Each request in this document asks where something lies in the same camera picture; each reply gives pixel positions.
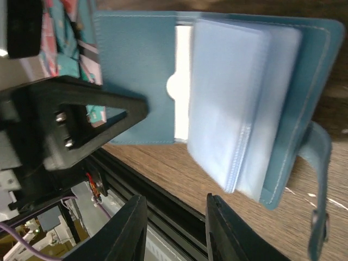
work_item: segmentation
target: screw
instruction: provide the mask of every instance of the screw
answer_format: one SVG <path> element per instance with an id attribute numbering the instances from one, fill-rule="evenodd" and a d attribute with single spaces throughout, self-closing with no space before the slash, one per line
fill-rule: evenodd
<path id="1" fill-rule="evenodd" d="M 68 139 L 65 141 L 65 147 L 67 147 L 67 148 L 72 147 L 73 144 L 74 144 L 74 142 L 72 141 L 72 139 Z"/>
<path id="2" fill-rule="evenodd" d="M 56 121 L 56 122 L 63 122 L 63 121 L 65 121 L 65 120 L 66 120 L 66 115 L 65 115 L 65 113 L 59 113 L 59 114 L 57 114 L 56 117 L 55 117 L 55 121 Z"/>

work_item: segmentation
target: wooden surface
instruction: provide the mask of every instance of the wooden surface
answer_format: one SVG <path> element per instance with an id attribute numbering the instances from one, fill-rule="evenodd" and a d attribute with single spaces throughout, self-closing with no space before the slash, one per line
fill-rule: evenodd
<path id="1" fill-rule="evenodd" d="M 334 18 L 348 27 L 346 0 L 98 0 L 100 9 L 204 10 L 282 16 Z M 329 169 L 330 240 L 321 260 L 348 260 L 348 43 L 345 41 L 314 120 L 333 139 Z M 170 193 L 204 213 L 206 195 L 221 195 L 264 239 L 291 260 L 308 260 L 307 242 L 316 176 L 298 159 L 281 204 L 268 211 L 245 196 L 224 194 L 188 155 L 185 145 L 110 146 L 105 148 Z"/>

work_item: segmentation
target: wallet strap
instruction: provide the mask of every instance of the wallet strap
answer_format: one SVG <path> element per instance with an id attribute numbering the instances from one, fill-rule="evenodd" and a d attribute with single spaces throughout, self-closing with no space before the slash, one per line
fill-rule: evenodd
<path id="1" fill-rule="evenodd" d="M 312 261 L 319 260 L 323 243 L 328 237 L 326 194 L 331 149 L 331 138 L 328 133 L 317 123 L 311 122 L 303 138 L 299 156 L 315 169 L 318 176 L 318 207 L 312 214 L 312 231 L 308 243 L 308 255 Z"/>

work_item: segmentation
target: blue leather wallet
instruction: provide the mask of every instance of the blue leather wallet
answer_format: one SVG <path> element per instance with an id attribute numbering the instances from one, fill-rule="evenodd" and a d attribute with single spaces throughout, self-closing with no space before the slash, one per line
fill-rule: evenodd
<path id="1" fill-rule="evenodd" d="M 197 18 L 293 27 L 302 42 L 282 111 L 260 203 L 278 206 L 296 156 L 318 175 L 318 208 L 314 213 L 308 253 L 318 260 L 325 240 L 327 168 L 331 139 L 311 122 L 314 109 L 344 37 L 334 20 L 197 12 L 98 11 L 95 13 L 104 88 L 122 95 L 145 96 L 150 113 L 141 123 L 117 136 L 113 144 L 174 142 L 174 103 L 166 82 L 175 71 L 175 26 Z"/>

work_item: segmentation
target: open wallet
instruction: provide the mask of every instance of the open wallet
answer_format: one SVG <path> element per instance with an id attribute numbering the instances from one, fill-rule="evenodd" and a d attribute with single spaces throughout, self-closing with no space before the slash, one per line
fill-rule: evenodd
<path id="1" fill-rule="evenodd" d="M 149 115 L 112 144 L 184 141 L 224 191 L 275 209 L 296 156 L 318 175 L 308 253 L 326 238 L 331 139 L 311 121 L 344 38 L 334 20 L 97 11 L 105 90 L 145 98 Z M 106 109 L 107 118 L 119 111 Z"/>

